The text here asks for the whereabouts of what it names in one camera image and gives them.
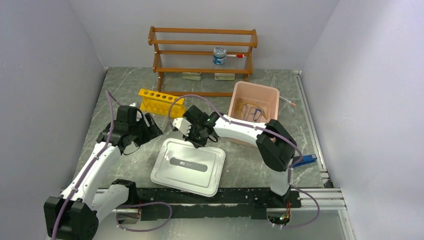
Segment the white plastic lid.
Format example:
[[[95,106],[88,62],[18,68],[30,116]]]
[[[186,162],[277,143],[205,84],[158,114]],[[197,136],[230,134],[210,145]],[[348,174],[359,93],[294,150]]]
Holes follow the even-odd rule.
[[[217,147],[195,148],[167,138],[150,174],[153,183],[211,198],[219,188],[226,153]]]

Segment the blue safety glasses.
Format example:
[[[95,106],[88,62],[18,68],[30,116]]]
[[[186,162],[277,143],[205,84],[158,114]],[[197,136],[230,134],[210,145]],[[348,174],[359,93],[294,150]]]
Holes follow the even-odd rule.
[[[254,122],[258,122],[261,118],[266,118],[264,115],[264,111],[261,107],[252,107],[250,110],[250,114],[252,115],[252,119]]]

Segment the tan rubber tubing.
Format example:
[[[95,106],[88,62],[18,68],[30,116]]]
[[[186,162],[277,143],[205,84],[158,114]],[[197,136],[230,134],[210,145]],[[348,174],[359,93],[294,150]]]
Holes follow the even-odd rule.
[[[252,107],[260,107],[260,106],[255,105],[255,104],[251,104],[251,103],[241,103],[237,107],[238,107],[237,113],[238,113],[240,120],[247,121],[247,122],[254,122],[253,116],[251,115],[250,111],[251,111]],[[263,109],[263,113],[266,116],[266,118],[261,118],[258,122],[254,122],[254,123],[266,122],[268,120],[268,116],[267,116],[264,109]]]

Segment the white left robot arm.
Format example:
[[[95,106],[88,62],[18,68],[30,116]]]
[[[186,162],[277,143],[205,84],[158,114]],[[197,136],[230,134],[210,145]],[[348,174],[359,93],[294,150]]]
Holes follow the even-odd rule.
[[[126,147],[137,147],[162,135],[153,116],[133,105],[121,105],[116,118],[99,134],[91,153],[71,184],[59,196],[44,203],[47,235],[52,240],[91,240],[101,221],[123,205],[132,208],[140,198],[136,183],[116,179],[103,193],[97,191],[114,162]]]

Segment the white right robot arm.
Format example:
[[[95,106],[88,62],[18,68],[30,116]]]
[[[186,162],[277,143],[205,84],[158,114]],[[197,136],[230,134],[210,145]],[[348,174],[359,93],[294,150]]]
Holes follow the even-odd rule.
[[[217,142],[219,138],[231,138],[257,147],[263,162],[271,170],[270,202],[275,207],[288,202],[290,165],[297,143],[279,121],[248,122],[217,111],[207,114],[192,105],[182,117],[172,121],[172,127],[195,148],[204,147],[208,141]]]

